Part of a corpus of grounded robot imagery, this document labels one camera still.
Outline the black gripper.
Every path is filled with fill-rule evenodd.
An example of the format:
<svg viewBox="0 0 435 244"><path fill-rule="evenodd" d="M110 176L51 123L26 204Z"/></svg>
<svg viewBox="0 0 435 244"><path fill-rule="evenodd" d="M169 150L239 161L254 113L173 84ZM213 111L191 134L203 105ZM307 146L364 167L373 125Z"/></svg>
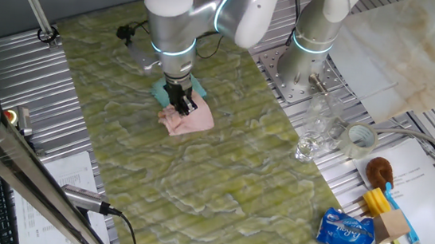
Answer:
<svg viewBox="0 0 435 244"><path fill-rule="evenodd" d="M169 95L170 104L174 107L181 116L185 113L191 114L198 108L193 100L193 88L191 74L174 74L164 73L165 85L164 89Z"/></svg>

